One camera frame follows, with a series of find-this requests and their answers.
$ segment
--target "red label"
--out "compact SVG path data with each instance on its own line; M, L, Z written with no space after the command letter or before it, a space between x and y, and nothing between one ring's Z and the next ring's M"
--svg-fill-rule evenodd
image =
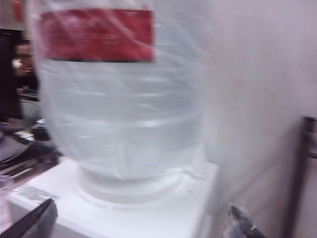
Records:
M152 12L61 10L41 15L40 50L56 60L152 61Z
M21 0L12 0L12 7L15 20L23 22L23 9Z

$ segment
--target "eyeglasses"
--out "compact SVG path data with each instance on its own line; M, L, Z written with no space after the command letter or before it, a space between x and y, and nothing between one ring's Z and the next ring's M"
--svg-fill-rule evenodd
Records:
M29 54L15 54L15 58L16 59L25 59L25 58L29 58L32 57L33 55L29 55Z

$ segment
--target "water bottle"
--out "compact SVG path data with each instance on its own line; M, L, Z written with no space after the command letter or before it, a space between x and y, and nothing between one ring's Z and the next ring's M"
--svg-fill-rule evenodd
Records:
M104 179L179 171L199 141L204 1L32 0L43 114Z

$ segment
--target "person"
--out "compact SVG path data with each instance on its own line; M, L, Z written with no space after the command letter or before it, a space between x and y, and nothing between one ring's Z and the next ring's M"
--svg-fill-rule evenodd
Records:
M30 41L22 40L15 46L15 75L18 93L37 93L39 83L33 67L33 55Z

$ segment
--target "computer monitor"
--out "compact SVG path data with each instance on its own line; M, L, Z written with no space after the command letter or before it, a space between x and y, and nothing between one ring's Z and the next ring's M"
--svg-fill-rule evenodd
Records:
M12 35L0 32L0 119L22 119L12 68Z

